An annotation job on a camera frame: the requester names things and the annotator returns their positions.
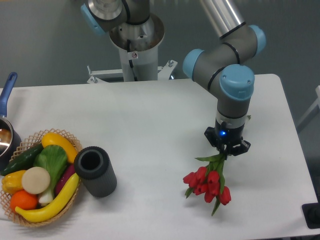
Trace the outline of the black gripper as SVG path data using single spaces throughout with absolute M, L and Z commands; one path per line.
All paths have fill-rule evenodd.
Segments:
M 227 156 L 239 156 L 249 151 L 251 143 L 242 140 L 243 130 L 245 125 L 241 125 L 237 128 L 227 127 L 227 124 L 223 121 L 219 123 L 215 121 L 215 127 L 208 127 L 204 135 L 211 144 L 212 147 L 216 148 L 219 152 L 223 152 L 226 147 Z

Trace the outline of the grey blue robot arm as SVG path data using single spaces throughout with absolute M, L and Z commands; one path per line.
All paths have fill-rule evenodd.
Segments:
M 255 76 L 244 62 L 264 49 L 266 36 L 246 24 L 231 0 L 203 0 L 201 5 L 221 43 L 211 52 L 190 51 L 182 69 L 217 98 L 215 125 L 204 133 L 207 140 L 224 157 L 238 156 L 251 146 L 243 129 Z M 158 47 L 165 30 L 148 0 L 87 0 L 80 10 L 89 27 L 98 35 L 108 33 L 118 48 L 126 82 L 159 79 Z

